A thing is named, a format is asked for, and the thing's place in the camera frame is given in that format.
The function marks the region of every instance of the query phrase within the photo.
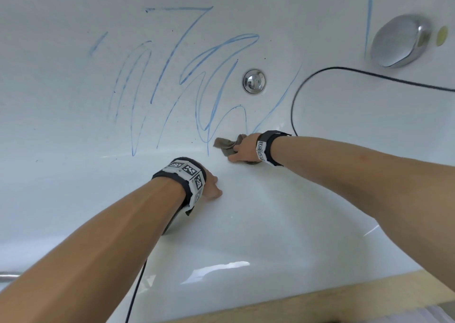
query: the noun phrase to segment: gray rag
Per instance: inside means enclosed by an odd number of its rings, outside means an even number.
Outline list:
[[[229,155],[236,153],[234,151],[234,146],[241,144],[245,137],[247,137],[245,134],[240,134],[237,137],[237,141],[231,141],[230,139],[227,139],[227,138],[218,137],[217,139],[215,139],[215,142],[213,143],[213,147],[221,149],[221,151],[223,152],[223,154],[225,156],[229,156]],[[242,161],[242,162],[246,162],[248,165],[257,165],[260,163],[260,161],[259,162]]]

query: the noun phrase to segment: metal handle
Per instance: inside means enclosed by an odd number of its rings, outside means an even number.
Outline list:
[[[13,282],[20,275],[22,275],[21,272],[0,272],[0,283]]]

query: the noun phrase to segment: black cord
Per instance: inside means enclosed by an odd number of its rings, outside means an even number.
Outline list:
[[[299,136],[299,135],[297,134],[297,131],[295,131],[294,120],[293,120],[295,99],[297,98],[297,95],[300,93],[300,90],[302,89],[302,87],[304,86],[304,84],[306,82],[308,82],[310,79],[312,79],[317,74],[322,73],[324,71],[328,71],[328,70],[352,71],[354,73],[361,73],[361,74],[364,74],[364,75],[369,75],[369,76],[374,76],[374,77],[378,77],[378,78],[383,78],[384,80],[389,80],[389,81],[398,82],[398,83],[404,83],[404,84],[408,84],[410,86],[423,87],[423,88],[429,88],[429,89],[434,89],[434,90],[442,90],[442,91],[445,91],[445,92],[455,92],[455,89],[452,89],[452,88],[432,86],[431,84],[424,84],[424,83],[417,83],[417,82],[412,82],[412,81],[401,80],[399,78],[393,78],[393,77],[389,77],[389,76],[384,76],[384,75],[379,75],[379,74],[375,74],[375,73],[370,73],[368,71],[363,71],[363,70],[359,70],[359,69],[353,69],[351,67],[327,67],[325,69],[318,70],[315,73],[313,73],[310,76],[308,76],[302,82],[302,84],[299,86],[299,89],[297,89],[297,91],[295,92],[294,98],[292,99],[292,105],[291,105],[291,126],[292,126],[292,130],[294,130],[294,133],[295,133],[296,136]]]
[[[130,307],[128,309],[127,319],[125,320],[125,323],[128,323],[128,321],[130,320],[130,315],[131,315],[131,310],[133,309],[134,299],[136,299],[137,290],[139,289],[139,284],[141,283],[142,275],[144,275],[144,270],[145,270],[146,265],[147,265],[147,260],[145,260],[144,265],[142,266],[142,269],[141,269],[141,273],[139,275],[139,279],[137,280],[136,288],[134,289],[134,292],[133,292],[133,298],[131,298]]]

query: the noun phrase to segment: yellow sticker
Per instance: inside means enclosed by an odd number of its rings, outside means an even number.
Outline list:
[[[449,29],[447,26],[442,26],[441,29],[439,29],[438,35],[436,37],[436,46],[441,46],[446,42],[448,33]]]

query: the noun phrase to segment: forearm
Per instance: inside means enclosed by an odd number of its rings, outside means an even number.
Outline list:
[[[184,198],[161,177],[100,212],[0,293],[2,320],[105,322]]]
[[[455,167],[311,137],[279,137],[271,155],[374,217],[393,242],[455,290]]]

